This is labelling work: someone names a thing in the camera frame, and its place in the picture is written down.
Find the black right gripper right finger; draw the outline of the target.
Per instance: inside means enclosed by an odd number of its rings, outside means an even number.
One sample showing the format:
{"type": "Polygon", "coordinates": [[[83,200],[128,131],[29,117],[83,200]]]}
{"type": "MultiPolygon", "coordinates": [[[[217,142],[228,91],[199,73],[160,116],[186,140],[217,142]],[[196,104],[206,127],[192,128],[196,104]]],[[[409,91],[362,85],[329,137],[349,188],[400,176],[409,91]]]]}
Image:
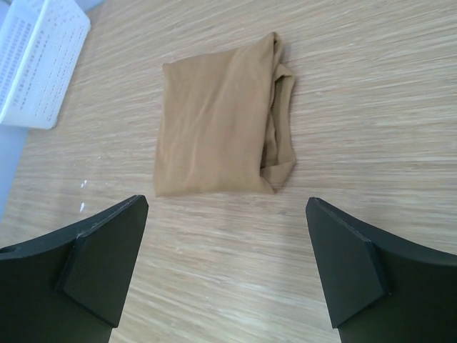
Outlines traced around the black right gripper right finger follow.
{"type": "Polygon", "coordinates": [[[456,255],[410,242],[311,197],[306,219],[342,342],[455,342],[456,255]]]}

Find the tan ribbed tank top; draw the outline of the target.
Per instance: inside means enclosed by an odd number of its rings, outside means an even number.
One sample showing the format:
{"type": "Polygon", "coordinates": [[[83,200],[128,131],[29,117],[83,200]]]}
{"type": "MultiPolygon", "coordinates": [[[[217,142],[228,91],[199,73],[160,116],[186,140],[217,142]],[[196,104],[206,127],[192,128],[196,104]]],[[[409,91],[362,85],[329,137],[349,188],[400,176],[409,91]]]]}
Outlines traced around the tan ribbed tank top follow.
{"type": "Polygon", "coordinates": [[[274,194],[296,163],[290,101],[295,79],[272,32],[232,50],[164,64],[156,142],[159,197],[274,194]]]}

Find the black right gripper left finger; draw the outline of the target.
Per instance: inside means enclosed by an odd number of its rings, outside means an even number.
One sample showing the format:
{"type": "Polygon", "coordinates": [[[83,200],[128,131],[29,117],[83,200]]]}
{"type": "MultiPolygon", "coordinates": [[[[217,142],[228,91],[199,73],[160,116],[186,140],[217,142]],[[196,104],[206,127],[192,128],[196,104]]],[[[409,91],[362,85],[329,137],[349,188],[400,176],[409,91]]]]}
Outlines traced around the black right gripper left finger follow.
{"type": "Polygon", "coordinates": [[[121,319],[149,205],[135,195],[1,249],[2,342],[108,342],[121,319]]]}

